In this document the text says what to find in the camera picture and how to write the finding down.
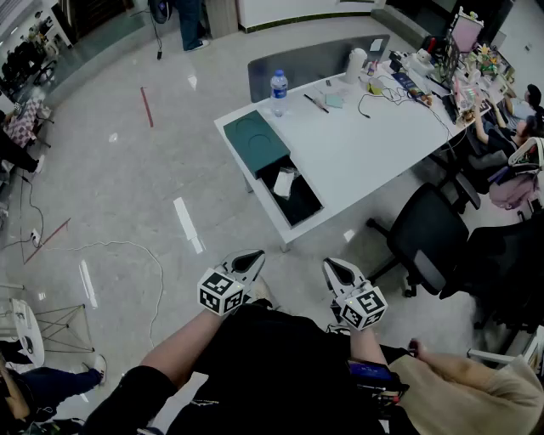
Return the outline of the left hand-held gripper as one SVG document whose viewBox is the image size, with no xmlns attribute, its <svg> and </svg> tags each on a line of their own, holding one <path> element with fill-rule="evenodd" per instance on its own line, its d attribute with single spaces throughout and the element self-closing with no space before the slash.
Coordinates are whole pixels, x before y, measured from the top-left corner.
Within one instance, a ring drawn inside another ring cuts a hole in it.
<svg viewBox="0 0 544 435">
<path fill-rule="evenodd" d="M 265 262 L 265 252 L 261 249 L 246 249 L 227 255 L 221 265 L 228 272 L 235 272 L 234 279 L 227 274 L 208 268 L 198 281 L 199 304 L 222 317 L 238 308 L 250 287 L 239 281 L 254 281 Z"/>
</svg>

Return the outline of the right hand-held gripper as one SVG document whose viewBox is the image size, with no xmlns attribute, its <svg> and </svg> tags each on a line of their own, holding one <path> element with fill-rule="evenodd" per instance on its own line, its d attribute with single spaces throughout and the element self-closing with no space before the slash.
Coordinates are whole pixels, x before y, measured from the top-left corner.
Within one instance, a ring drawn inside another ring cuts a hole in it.
<svg viewBox="0 0 544 435">
<path fill-rule="evenodd" d="M 327 257 L 322 269 L 327 286 L 336 297 L 341 321 L 356 330 L 364 330 L 380 321 L 388 304 L 377 286 L 365 282 L 357 266 L 339 258 Z M 347 294 L 348 287 L 356 289 Z"/>
</svg>

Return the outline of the black cardboard box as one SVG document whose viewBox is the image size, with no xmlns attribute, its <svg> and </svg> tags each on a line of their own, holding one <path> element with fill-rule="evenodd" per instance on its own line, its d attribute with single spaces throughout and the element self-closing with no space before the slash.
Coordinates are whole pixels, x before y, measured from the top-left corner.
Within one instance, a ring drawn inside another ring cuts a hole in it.
<svg viewBox="0 0 544 435">
<path fill-rule="evenodd" d="M 254 110 L 225 125 L 224 132 L 252 177 L 263 183 L 290 227 L 314 216 L 323 208 L 301 173 L 292 185 L 289 200 L 273 193 L 280 169 L 298 168 L 291 159 L 291 151 L 258 111 Z"/>
</svg>

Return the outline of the person's right forearm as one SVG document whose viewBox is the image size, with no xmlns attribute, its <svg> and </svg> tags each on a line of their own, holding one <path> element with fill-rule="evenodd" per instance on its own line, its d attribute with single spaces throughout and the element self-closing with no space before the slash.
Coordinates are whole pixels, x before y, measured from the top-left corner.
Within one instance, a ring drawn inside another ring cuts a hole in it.
<svg viewBox="0 0 544 435">
<path fill-rule="evenodd" d="M 350 327 L 350 357 L 352 360 L 388 365 L 393 361 L 391 352 L 383 350 L 372 328 L 357 330 Z"/>
</svg>

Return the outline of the person's left forearm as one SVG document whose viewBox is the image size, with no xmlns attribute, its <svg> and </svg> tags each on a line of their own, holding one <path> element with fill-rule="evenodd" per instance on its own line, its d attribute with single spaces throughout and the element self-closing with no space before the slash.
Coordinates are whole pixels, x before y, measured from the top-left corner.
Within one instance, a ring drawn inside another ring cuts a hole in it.
<svg viewBox="0 0 544 435">
<path fill-rule="evenodd" d="M 191 378 L 196 361 L 226 317 L 204 309 L 165 341 L 152 349 L 141 365 L 159 370 L 177 389 Z"/>
</svg>

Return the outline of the black office chair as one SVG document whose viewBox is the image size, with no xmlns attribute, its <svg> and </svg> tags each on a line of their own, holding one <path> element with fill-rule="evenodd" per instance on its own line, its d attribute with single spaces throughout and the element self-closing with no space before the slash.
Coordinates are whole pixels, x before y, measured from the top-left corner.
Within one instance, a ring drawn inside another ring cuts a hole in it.
<svg viewBox="0 0 544 435">
<path fill-rule="evenodd" d="M 396 265 L 408 272 L 405 297 L 422 285 L 437 296 L 451 278 L 468 241 L 468 228 L 447 198 L 432 184 L 424 184 L 406 202 L 391 229 L 370 218 L 366 226 L 386 239 L 392 259 L 372 273 L 374 283 Z"/>
<path fill-rule="evenodd" d="M 491 321 L 530 333 L 544 325 L 544 212 L 475 229 L 439 298 L 458 292 L 476 302 L 476 330 Z"/>
</svg>

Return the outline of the black phone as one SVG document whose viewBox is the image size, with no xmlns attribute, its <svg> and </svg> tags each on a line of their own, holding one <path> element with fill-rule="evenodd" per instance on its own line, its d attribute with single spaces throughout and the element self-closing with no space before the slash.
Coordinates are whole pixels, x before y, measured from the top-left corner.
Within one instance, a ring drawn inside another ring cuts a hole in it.
<svg viewBox="0 0 544 435">
<path fill-rule="evenodd" d="M 393 375 L 390 372 L 387 365 L 372 363 L 372 362 L 357 362 L 350 360 L 348 362 L 348 367 L 350 375 L 358 379 L 375 381 L 375 382 L 386 382 L 392 381 Z"/>
</svg>

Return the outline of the black belt device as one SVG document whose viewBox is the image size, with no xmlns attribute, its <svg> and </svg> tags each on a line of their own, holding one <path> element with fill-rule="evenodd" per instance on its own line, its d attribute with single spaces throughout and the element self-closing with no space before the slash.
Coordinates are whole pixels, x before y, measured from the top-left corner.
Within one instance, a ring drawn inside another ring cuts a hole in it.
<svg viewBox="0 0 544 435">
<path fill-rule="evenodd" d="M 390 416 L 410 388 L 395 373 L 389 377 L 363 377 L 356 385 L 361 399 L 381 416 Z"/>
</svg>

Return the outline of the clear water bottle blue label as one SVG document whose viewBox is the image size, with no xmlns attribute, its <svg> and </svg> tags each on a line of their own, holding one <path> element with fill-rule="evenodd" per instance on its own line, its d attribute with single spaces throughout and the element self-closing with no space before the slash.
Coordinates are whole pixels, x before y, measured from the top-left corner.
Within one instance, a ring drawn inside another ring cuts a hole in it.
<svg viewBox="0 0 544 435">
<path fill-rule="evenodd" d="M 288 92 L 288 80 L 283 70 L 276 70 L 270 79 L 270 100 L 272 112 L 277 117 L 282 117 L 286 111 L 286 96 Z"/>
</svg>

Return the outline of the black pen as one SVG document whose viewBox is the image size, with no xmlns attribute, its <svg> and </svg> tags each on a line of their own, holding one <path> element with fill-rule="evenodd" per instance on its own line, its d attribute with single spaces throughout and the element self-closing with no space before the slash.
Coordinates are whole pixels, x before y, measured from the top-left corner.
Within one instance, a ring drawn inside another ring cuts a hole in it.
<svg viewBox="0 0 544 435">
<path fill-rule="evenodd" d="M 318 100 L 310 97 L 306 93 L 303 95 L 307 100 L 309 100 L 313 105 L 318 107 L 320 110 L 323 110 L 325 113 L 329 114 L 329 110 Z"/>
</svg>

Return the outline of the red floor tape strip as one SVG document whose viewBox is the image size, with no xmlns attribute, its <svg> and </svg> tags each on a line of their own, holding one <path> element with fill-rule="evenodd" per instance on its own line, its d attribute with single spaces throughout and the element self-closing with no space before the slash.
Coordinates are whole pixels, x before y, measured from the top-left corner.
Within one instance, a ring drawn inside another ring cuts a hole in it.
<svg viewBox="0 0 544 435">
<path fill-rule="evenodd" d="M 150 111 L 150 106 L 149 106 L 149 102 L 148 102 L 144 87 L 140 88 L 140 93 L 141 93 L 141 96 L 142 96 L 142 100 L 143 100 L 144 108 L 145 108 L 145 113 L 147 115 L 150 128 L 153 128 L 154 127 L 154 121 L 153 121 L 153 117 L 152 117 L 152 114 L 151 114 L 151 111 Z"/>
</svg>

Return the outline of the pink backpack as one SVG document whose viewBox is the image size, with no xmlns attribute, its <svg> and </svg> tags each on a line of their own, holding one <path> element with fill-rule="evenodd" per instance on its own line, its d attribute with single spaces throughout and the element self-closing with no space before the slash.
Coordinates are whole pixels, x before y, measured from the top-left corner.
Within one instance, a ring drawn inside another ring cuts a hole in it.
<svg viewBox="0 0 544 435">
<path fill-rule="evenodd" d="M 540 169 L 503 167 L 488 178 L 491 202 L 504 210 L 515 210 L 525 202 L 541 199 Z"/>
</svg>

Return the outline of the black keyboard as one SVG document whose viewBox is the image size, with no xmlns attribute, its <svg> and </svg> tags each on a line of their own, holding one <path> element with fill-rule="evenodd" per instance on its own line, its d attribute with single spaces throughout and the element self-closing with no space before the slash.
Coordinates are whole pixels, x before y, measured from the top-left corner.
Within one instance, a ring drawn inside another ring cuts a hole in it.
<svg viewBox="0 0 544 435">
<path fill-rule="evenodd" d="M 451 119 L 451 122 L 453 124 L 456 124 L 457 110 L 456 110 L 455 98 L 453 97 L 452 94 L 448 94 L 443 96 L 441 100 L 449 118 Z"/>
</svg>

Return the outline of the white thermos jug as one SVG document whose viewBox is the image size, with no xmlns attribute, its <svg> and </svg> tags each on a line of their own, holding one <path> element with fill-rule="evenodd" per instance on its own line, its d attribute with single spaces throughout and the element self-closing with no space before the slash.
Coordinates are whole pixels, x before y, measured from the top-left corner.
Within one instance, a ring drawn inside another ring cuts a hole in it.
<svg viewBox="0 0 544 435">
<path fill-rule="evenodd" d="M 343 80 L 347 84 L 355 84 L 367 61 L 367 53 L 363 48 L 354 48 L 348 55 L 348 63 Z"/>
</svg>

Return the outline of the pink framed board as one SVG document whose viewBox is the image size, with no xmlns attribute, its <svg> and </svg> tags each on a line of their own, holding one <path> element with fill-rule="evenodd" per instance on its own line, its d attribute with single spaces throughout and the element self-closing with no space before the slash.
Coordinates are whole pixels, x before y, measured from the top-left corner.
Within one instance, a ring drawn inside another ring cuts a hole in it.
<svg viewBox="0 0 544 435">
<path fill-rule="evenodd" d="M 468 53 L 473 50 L 479 33 L 484 27 L 485 23 L 478 19 L 476 13 L 469 12 L 466 14 L 463 6 L 459 7 L 459 11 L 452 22 L 450 33 L 461 53 Z"/>
</svg>

